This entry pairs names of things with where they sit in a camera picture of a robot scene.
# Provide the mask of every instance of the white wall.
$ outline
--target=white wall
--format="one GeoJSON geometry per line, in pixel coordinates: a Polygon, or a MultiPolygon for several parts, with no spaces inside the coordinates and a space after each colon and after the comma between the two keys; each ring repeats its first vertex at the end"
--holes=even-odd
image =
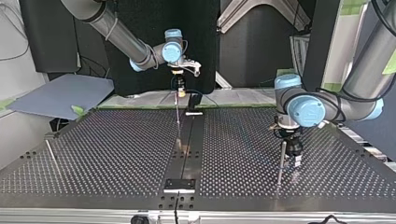
{"type": "MultiPolygon", "coordinates": [[[[21,17],[18,0],[0,0],[13,7],[21,17]]],[[[46,83],[45,76],[35,71],[30,50],[18,59],[1,61],[23,53],[27,40],[12,26],[2,11],[23,31],[19,20],[0,6],[0,101],[16,98],[46,83]]],[[[38,146],[50,131],[50,118],[0,111],[0,169],[23,152],[38,146]]]]}

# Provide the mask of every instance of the perforated optical table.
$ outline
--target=perforated optical table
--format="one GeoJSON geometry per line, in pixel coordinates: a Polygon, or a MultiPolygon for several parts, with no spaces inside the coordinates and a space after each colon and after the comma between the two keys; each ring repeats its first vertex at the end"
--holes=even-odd
{"type": "Polygon", "coordinates": [[[174,222],[175,210],[181,220],[202,211],[261,221],[328,212],[396,220],[396,174],[332,125],[304,131],[302,165],[285,169],[276,190],[275,113],[205,109],[182,118],[179,137],[175,110],[95,111],[0,171],[0,223],[137,213],[174,222]],[[166,193],[178,179],[193,191],[166,193]]]}

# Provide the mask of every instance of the vertical metal rod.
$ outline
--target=vertical metal rod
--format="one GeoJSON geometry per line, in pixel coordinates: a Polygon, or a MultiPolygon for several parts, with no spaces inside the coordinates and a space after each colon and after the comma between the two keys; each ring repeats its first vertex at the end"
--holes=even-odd
{"type": "Polygon", "coordinates": [[[49,154],[53,160],[56,161],[55,155],[53,154],[52,147],[50,146],[50,141],[46,139],[47,148],[49,149],[49,154]]]}
{"type": "Polygon", "coordinates": [[[279,174],[277,176],[277,187],[278,188],[280,188],[282,186],[282,175],[283,175],[283,169],[285,168],[284,166],[285,166],[286,145],[287,145],[287,142],[283,141],[281,154],[280,154],[279,174]]]}

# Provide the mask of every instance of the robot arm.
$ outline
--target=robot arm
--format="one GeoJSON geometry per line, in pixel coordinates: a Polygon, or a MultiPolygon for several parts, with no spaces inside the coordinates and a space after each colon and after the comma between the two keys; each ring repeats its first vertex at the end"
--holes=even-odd
{"type": "MultiPolygon", "coordinates": [[[[396,1],[384,13],[396,27],[396,1]]],[[[384,105],[382,92],[393,85],[394,74],[383,75],[396,50],[396,37],[379,21],[339,94],[307,92],[297,75],[276,79],[278,125],[283,129],[313,127],[323,120],[376,119],[384,105]]]]}
{"type": "Polygon", "coordinates": [[[130,58],[136,72],[157,68],[160,64],[194,68],[199,76],[200,64],[183,57],[183,36],[180,30],[165,32],[165,43],[154,48],[134,36],[118,17],[109,9],[106,1],[62,0],[64,6],[77,19],[87,22],[114,46],[130,58]]]}

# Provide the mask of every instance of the cable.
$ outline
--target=cable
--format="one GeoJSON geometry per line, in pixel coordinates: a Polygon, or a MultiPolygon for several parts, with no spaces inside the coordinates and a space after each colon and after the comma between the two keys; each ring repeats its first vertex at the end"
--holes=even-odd
{"type": "Polygon", "coordinates": [[[390,26],[390,24],[387,22],[387,20],[384,17],[384,13],[382,13],[381,9],[379,8],[377,0],[373,0],[373,8],[375,11],[376,16],[379,18],[379,20],[382,22],[382,24],[394,35],[396,36],[396,31],[390,26]]]}
{"type": "MultiPolygon", "coordinates": [[[[7,5],[6,3],[3,3],[3,2],[0,2],[0,6],[4,6],[4,7],[8,8],[8,9],[18,18],[18,21],[20,22],[21,27],[24,27],[22,18],[20,18],[18,12],[15,11],[14,8],[10,7],[9,5],[7,5]]],[[[12,24],[12,26],[18,31],[18,33],[20,33],[21,36],[22,36],[24,39],[27,40],[26,34],[25,34],[24,32],[22,32],[22,31],[14,24],[14,22],[12,22],[12,20],[9,18],[9,16],[6,14],[6,12],[5,12],[4,10],[1,10],[1,11],[3,12],[3,14],[4,14],[4,16],[7,18],[7,20],[12,24]]],[[[13,56],[13,57],[0,59],[0,62],[5,62],[5,61],[10,61],[10,60],[18,59],[18,58],[22,57],[23,55],[25,55],[25,54],[29,51],[29,48],[30,48],[30,45],[29,45],[29,42],[28,42],[28,43],[27,43],[27,46],[26,46],[26,49],[25,49],[25,51],[24,51],[23,53],[21,53],[21,54],[19,54],[19,55],[16,55],[16,56],[13,56]]]]}
{"type": "MultiPolygon", "coordinates": [[[[14,10],[14,8],[12,8],[11,6],[9,6],[3,2],[0,2],[0,6],[4,6],[4,7],[8,8],[18,18],[18,21],[20,22],[21,27],[22,28],[24,27],[22,18],[20,17],[19,13],[16,10],[14,10]]],[[[6,12],[4,10],[2,10],[2,12],[7,17],[8,21],[11,22],[11,24],[15,27],[15,29],[17,29],[17,31],[23,36],[23,38],[27,39],[26,34],[23,31],[21,31],[20,29],[18,29],[18,27],[14,24],[14,22],[12,22],[12,20],[6,14],[6,12]]]]}
{"type": "Polygon", "coordinates": [[[196,92],[196,93],[198,93],[198,94],[200,94],[200,95],[202,95],[202,96],[206,97],[206,99],[208,99],[208,100],[209,100],[209,101],[211,101],[213,104],[215,104],[217,108],[219,108],[219,107],[220,107],[220,106],[218,105],[218,103],[216,103],[216,101],[214,101],[214,100],[210,99],[210,97],[208,97],[207,95],[205,95],[205,94],[201,93],[200,91],[196,91],[196,90],[187,90],[187,91],[193,91],[193,92],[196,92]]]}
{"type": "Polygon", "coordinates": [[[179,68],[184,69],[188,72],[191,72],[193,75],[195,75],[195,73],[190,68],[186,68],[186,67],[179,67],[179,68]]]}
{"type": "Polygon", "coordinates": [[[88,60],[88,61],[90,61],[90,62],[92,62],[92,63],[94,63],[94,64],[100,66],[100,67],[103,69],[104,74],[100,76],[100,75],[99,75],[95,70],[93,70],[93,69],[90,67],[90,65],[88,64],[88,66],[92,69],[92,71],[93,71],[97,76],[99,76],[99,77],[105,77],[105,76],[106,76],[106,74],[107,74],[107,69],[106,69],[103,65],[99,64],[98,62],[96,62],[96,61],[94,61],[94,60],[92,60],[92,59],[90,59],[90,58],[88,58],[88,57],[85,57],[85,56],[82,56],[82,55],[80,55],[79,57],[80,57],[81,59],[83,59],[83,60],[88,60]]]}
{"type": "Polygon", "coordinates": [[[21,54],[19,54],[17,56],[11,57],[11,58],[0,59],[0,62],[5,62],[5,61],[18,59],[18,58],[22,57],[23,55],[25,55],[29,51],[29,48],[30,48],[30,45],[28,44],[26,50],[23,53],[21,53],[21,54]]]}
{"type": "Polygon", "coordinates": [[[107,41],[110,38],[111,34],[114,31],[114,28],[116,28],[117,24],[119,23],[119,1],[113,0],[113,2],[114,2],[114,16],[116,17],[116,19],[114,20],[114,24],[113,26],[111,26],[110,31],[106,35],[105,41],[107,41]]]}
{"type": "Polygon", "coordinates": [[[309,95],[309,96],[318,97],[318,98],[320,98],[320,99],[322,99],[322,100],[325,100],[325,101],[329,102],[329,104],[331,104],[331,105],[337,110],[337,115],[340,114],[340,115],[342,116],[342,118],[343,118],[342,120],[336,120],[336,119],[338,118],[338,116],[337,116],[337,117],[334,116],[334,118],[333,118],[331,121],[344,122],[344,121],[347,120],[347,116],[346,116],[346,114],[344,113],[344,111],[343,111],[343,109],[341,108],[340,105],[335,104],[332,100],[330,100],[330,99],[327,98],[327,97],[324,97],[324,96],[319,95],[319,94],[314,94],[313,92],[301,92],[301,93],[298,93],[298,94],[293,95],[293,96],[290,97],[288,100],[286,100],[285,104],[283,104],[283,111],[287,111],[287,110],[286,110],[286,105],[288,105],[289,102],[290,102],[292,99],[294,99],[295,97],[304,96],[304,95],[309,95]]]}
{"type": "Polygon", "coordinates": [[[340,224],[347,224],[346,222],[340,221],[338,220],[337,217],[333,216],[333,215],[329,215],[328,217],[326,217],[322,222],[310,222],[308,224],[326,224],[329,222],[330,219],[334,219],[335,222],[340,223],[340,224]]]}
{"type": "Polygon", "coordinates": [[[118,23],[119,23],[119,18],[116,17],[116,19],[114,20],[113,26],[111,27],[110,31],[109,31],[108,34],[106,35],[105,41],[107,41],[107,40],[110,38],[111,34],[112,34],[113,31],[114,31],[114,28],[116,28],[116,26],[117,26],[118,23]]]}
{"type": "Polygon", "coordinates": [[[144,64],[148,63],[151,60],[151,57],[152,57],[152,59],[155,62],[155,66],[153,68],[154,69],[158,69],[160,67],[160,63],[158,62],[157,54],[155,53],[154,48],[152,46],[146,44],[143,40],[141,40],[141,39],[138,39],[138,40],[145,46],[146,52],[148,53],[148,56],[146,57],[146,59],[143,62],[141,62],[141,63],[134,62],[134,63],[137,66],[144,65],[144,64]]]}
{"type": "Polygon", "coordinates": [[[183,49],[183,54],[187,51],[187,48],[189,47],[189,41],[188,40],[183,40],[184,44],[184,49],[183,49]]]}
{"type": "Polygon", "coordinates": [[[329,94],[332,94],[332,95],[334,95],[334,96],[336,96],[336,97],[340,97],[340,98],[345,99],[345,100],[348,100],[348,101],[360,102],[360,103],[373,103],[373,102],[376,102],[376,101],[378,101],[378,100],[384,98],[385,96],[387,96],[387,95],[389,94],[389,92],[392,90],[392,88],[393,88],[393,86],[395,85],[395,83],[396,83],[396,75],[393,75],[392,81],[390,82],[388,88],[387,88],[380,96],[375,97],[375,98],[373,98],[373,99],[362,99],[362,98],[359,98],[359,97],[356,97],[356,96],[351,95],[349,92],[347,92],[347,91],[345,91],[345,90],[343,90],[343,93],[344,93],[346,96],[340,95],[340,94],[338,94],[337,92],[328,91],[328,90],[322,89],[322,88],[316,88],[316,90],[317,90],[317,91],[325,91],[325,92],[327,92],[327,93],[329,93],[329,94]]]}
{"type": "Polygon", "coordinates": [[[175,205],[175,210],[174,210],[174,213],[175,213],[175,223],[176,223],[176,224],[178,224],[178,215],[177,215],[178,196],[179,196],[179,193],[177,194],[176,205],[175,205]]]}

